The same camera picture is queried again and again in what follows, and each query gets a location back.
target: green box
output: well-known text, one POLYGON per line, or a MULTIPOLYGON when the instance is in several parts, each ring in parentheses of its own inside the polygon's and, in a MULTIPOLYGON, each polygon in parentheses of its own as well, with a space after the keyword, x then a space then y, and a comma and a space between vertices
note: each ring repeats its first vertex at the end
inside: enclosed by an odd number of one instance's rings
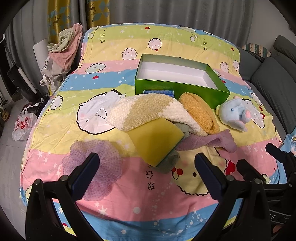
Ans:
POLYGON ((230 94, 207 64, 178 57, 142 54, 135 78, 136 95, 144 90, 173 90, 175 98, 185 92, 197 94, 215 109, 230 94))

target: stuffed elephant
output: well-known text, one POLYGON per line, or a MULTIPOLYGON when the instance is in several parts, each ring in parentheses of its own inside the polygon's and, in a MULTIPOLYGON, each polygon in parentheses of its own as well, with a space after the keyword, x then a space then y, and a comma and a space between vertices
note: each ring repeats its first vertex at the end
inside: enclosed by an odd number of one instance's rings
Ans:
POLYGON ((223 124, 239 131, 247 131, 245 124, 251 120, 251 112, 243 105, 243 100, 238 96, 218 105, 216 114, 223 124))

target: tile floor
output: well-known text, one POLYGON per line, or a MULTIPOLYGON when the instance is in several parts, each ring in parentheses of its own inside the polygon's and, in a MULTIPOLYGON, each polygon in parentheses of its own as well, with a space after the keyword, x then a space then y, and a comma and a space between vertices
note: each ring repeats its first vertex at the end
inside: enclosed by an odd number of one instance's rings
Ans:
POLYGON ((14 103, 0 138, 0 205, 15 229, 25 238, 26 206, 20 199, 20 166, 26 141, 14 141, 12 131, 17 116, 27 102, 14 103))

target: white plastic bag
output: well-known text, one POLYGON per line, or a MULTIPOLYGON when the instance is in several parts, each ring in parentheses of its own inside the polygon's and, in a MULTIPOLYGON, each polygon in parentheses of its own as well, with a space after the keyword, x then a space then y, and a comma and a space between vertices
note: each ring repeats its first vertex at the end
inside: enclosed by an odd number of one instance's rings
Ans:
POLYGON ((25 108, 24 112, 18 116, 15 122, 15 129, 12 132, 12 139, 15 141, 26 141, 29 138, 30 131, 37 121, 34 113, 28 113, 25 108))

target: deer silhouette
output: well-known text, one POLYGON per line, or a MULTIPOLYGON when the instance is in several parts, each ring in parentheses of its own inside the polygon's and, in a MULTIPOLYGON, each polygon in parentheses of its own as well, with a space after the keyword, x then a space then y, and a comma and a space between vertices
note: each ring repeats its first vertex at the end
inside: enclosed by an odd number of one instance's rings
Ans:
POLYGON ((56 15, 54 18, 55 18, 56 20, 53 22, 53 26, 54 26, 55 23, 56 23, 57 26, 58 26, 58 25, 59 25, 59 19, 61 18, 61 16, 60 16, 60 15, 56 15))
POLYGON ((89 7, 89 14, 91 14, 91 10, 93 10, 93 14, 96 12, 96 8, 92 7, 94 5, 93 2, 91 2, 90 7, 89 7))

